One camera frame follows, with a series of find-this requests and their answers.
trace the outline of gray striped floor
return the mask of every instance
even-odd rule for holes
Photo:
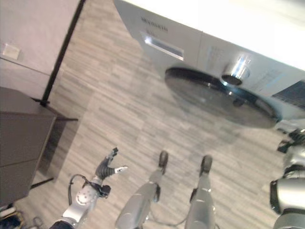
[[[154,171],[162,149],[170,159],[161,200],[152,206],[159,220],[175,223],[185,217],[201,159],[211,154],[220,227],[272,228],[277,215],[269,207],[269,182],[282,173],[283,156],[275,151],[282,134],[230,123],[177,98],[131,38],[111,0],[87,0],[50,101],[80,121],[68,124],[53,158],[50,175],[64,160],[56,181],[17,202],[27,218],[40,216],[49,227],[68,205],[70,176],[90,177],[118,146],[113,165],[129,170],[105,182],[111,194],[98,201],[82,228],[114,228],[120,209]],[[43,178],[38,172],[35,181]],[[76,182],[73,192],[80,186]],[[166,227],[147,222],[145,228]]]

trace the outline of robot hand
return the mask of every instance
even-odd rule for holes
[[[305,229],[305,132],[289,134],[278,147],[285,153],[284,174],[270,183],[270,204],[281,214],[274,229]]]
[[[105,159],[100,163],[100,165],[96,168],[95,175],[101,179],[104,180],[106,177],[111,176],[112,174],[119,173],[121,171],[126,170],[127,166],[122,166],[118,168],[110,168],[109,164],[112,162],[113,158],[118,153],[118,148],[114,148],[111,153],[105,157]]]
[[[102,186],[102,182],[105,178],[111,176],[112,174],[119,173],[126,170],[127,166],[122,166],[118,168],[111,168],[109,164],[112,162],[113,158],[117,155],[118,149],[114,148],[108,156],[99,164],[95,171],[95,176],[91,181],[88,181],[86,177],[76,174],[70,180],[69,185],[69,207],[63,213],[62,217],[54,223],[50,229],[76,229],[78,228],[86,219],[87,214],[94,209],[96,201],[99,197],[106,198],[111,188],[108,185]],[[77,193],[75,201],[71,201],[71,184],[75,176],[81,176],[85,179],[85,184],[83,188]]]

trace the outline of black metal part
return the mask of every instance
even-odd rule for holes
[[[298,145],[305,144],[305,132],[301,132],[299,129],[291,132],[289,137]]]
[[[166,166],[168,162],[168,153],[163,150],[159,156],[159,167],[162,168],[162,175],[166,172]]]
[[[231,85],[241,85],[243,82],[234,75],[223,75],[222,79]]]
[[[153,197],[153,201],[155,203],[159,202],[160,194],[161,194],[161,187],[159,185],[157,185],[156,193],[155,193],[155,195]]]
[[[53,84],[55,82],[55,79],[56,79],[57,73],[59,71],[59,68],[61,66],[61,62],[62,62],[62,60],[64,58],[64,55],[66,53],[66,50],[68,48],[70,39],[72,37],[73,31],[75,29],[75,26],[76,26],[76,23],[78,21],[78,18],[80,17],[80,14],[81,14],[81,11],[82,11],[82,8],[83,8],[85,2],[86,2],[86,0],[80,0],[79,4],[77,6],[77,9],[75,11],[75,14],[74,14],[74,16],[72,18],[72,21],[71,21],[71,24],[69,26],[67,35],[66,35],[65,40],[64,40],[64,42],[63,42],[63,44],[61,46],[61,50],[60,50],[60,52],[58,54],[58,57],[57,57],[57,60],[55,62],[53,71],[52,71],[51,76],[49,78],[48,85],[47,85],[46,90],[44,91],[43,97],[41,99],[41,103],[40,104],[42,106],[46,106],[47,105],[47,103],[45,101],[48,101],[48,99],[49,99],[49,96],[50,96]]]
[[[50,229],[74,229],[74,227],[65,221],[57,221]]]
[[[111,187],[109,185],[100,186],[99,184],[93,182],[90,182],[90,185],[99,193],[99,197],[107,198],[109,196],[111,191]]]
[[[33,98],[31,97],[32,100],[34,100],[35,102],[38,102],[38,103],[45,103],[45,104],[49,104],[50,102],[49,101],[44,101],[42,99],[36,99],[36,98]]]
[[[199,176],[201,177],[202,173],[209,174],[211,167],[212,167],[213,159],[210,155],[205,155],[202,159],[201,166],[200,166],[200,173]]]
[[[281,214],[277,195],[277,180],[270,182],[270,205],[273,211],[275,211],[277,214]]]
[[[256,95],[217,78],[189,69],[171,68],[165,82],[176,94],[215,116],[241,125],[272,128],[281,120],[273,107]]]
[[[50,181],[52,181],[52,180],[54,180],[53,177],[52,177],[52,178],[49,178],[49,179],[46,179],[46,180],[44,180],[44,181],[38,182],[38,183],[36,183],[36,184],[33,184],[33,185],[30,186],[30,189],[36,188],[36,187],[38,187],[38,186],[40,186],[40,185],[43,185],[43,184],[45,184],[45,183],[48,183],[48,182],[50,182]]]
[[[305,210],[303,209],[295,209],[295,208],[286,208],[282,215],[286,215],[289,213],[295,213],[295,214],[300,214],[300,215],[305,215]]]
[[[290,172],[294,171],[305,171],[305,166],[303,165],[292,165],[285,169],[284,176],[287,175]]]
[[[194,188],[194,189],[193,189],[192,194],[191,194],[191,198],[190,198],[190,203],[192,202],[194,196],[196,195],[197,190],[198,190],[197,188]]]
[[[288,148],[291,146],[291,143],[287,140],[282,140],[277,147],[277,151],[281,153],[287,153]]]

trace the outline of dark cabinet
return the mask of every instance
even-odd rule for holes
[[[0,206],[27,196],[55,119],[23,93],[0,88]]]

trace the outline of wall outlet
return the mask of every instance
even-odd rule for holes
[[[2,55],[6,56],[6,57],[9,57],[9,58],[12,58],[14,60],[17,60],[18,56],[19,56],[19,53],[20,53],[19,48],[15,47],[13,45],[10,45],[10,44],[5,44]]]

